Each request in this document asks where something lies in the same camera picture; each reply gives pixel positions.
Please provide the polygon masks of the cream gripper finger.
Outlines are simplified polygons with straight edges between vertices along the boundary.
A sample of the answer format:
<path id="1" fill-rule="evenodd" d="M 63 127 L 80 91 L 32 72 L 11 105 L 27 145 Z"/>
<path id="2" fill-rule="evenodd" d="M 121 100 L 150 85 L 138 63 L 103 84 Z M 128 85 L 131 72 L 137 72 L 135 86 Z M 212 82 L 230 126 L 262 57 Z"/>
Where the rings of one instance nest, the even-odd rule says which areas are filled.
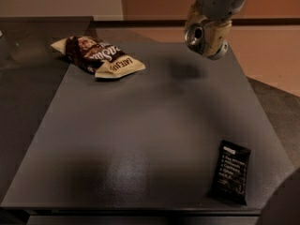
<path id="1" fill-rule="evenodd" d="M 221 58 L 228 51 L 228 36 L 232 21 L 204 20 L 204 47 L 202 55 L 207 58 Z"/>
<path id="2" fill-rule="evenodd" d="M 194 2 L 187 13 L 185 31 L 187 31 L 191 25 L 201 23 L 205 19 L 206 17 L 201 12 L 198 3 Z"/>

